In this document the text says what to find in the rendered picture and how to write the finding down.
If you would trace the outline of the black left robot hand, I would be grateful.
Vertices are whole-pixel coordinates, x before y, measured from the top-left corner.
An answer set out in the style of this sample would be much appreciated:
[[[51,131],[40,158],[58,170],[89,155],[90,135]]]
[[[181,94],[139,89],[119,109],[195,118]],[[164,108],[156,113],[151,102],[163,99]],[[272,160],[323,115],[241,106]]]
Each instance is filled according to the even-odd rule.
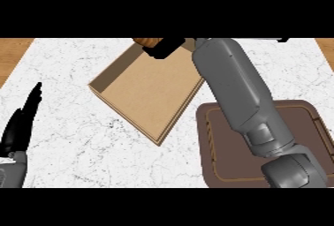
[[[17,109],[3,132],[0,140],[0,157],[8,157],[17,151],[28,150],[33,122],[42,101],[42,83],[34,86],[25,105]]]

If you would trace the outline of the brown croissant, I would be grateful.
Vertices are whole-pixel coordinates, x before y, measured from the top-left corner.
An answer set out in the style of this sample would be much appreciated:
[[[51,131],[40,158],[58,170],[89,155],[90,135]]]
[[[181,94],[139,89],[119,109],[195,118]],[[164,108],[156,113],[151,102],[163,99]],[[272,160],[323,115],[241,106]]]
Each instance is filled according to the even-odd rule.
[[[133,41],[144,47],[154,48],[161,38],[135,38]]]

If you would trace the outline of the brown tray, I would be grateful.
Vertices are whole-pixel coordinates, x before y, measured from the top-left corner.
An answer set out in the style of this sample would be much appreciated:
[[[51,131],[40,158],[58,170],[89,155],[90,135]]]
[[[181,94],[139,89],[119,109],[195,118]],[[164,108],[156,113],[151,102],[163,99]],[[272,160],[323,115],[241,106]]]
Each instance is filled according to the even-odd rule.
[[[275,108],[296,136],[309,147],[327,172],[328,187],[334,187],[334,139],[317,108],[308,101],[275,101]],[[197,110],[197,130],[201,165],[210,188],[268,188],[262,165],[269,159],[252,154],[243,136],[234,132],[216,103]]]

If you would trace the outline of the open cardboard box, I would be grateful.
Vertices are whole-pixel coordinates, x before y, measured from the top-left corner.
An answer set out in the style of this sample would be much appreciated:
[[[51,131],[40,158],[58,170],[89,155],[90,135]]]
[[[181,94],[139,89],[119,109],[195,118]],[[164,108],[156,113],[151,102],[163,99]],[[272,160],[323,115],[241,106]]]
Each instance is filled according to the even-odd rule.
[[[89,87],[148,139],[161,144],[203,86],[192,62],[195,40],[164,59],[135,44],[89,83]]]

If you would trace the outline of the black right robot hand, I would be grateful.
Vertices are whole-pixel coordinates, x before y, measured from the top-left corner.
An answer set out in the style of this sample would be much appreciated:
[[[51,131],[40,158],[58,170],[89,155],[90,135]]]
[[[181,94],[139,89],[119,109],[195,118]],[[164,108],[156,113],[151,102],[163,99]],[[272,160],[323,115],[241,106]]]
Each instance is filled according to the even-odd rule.
[[[144,51],[156,59],[164,59],[181,47],[195,50],[195,38],[163,38],[157,45],[144,47]]]

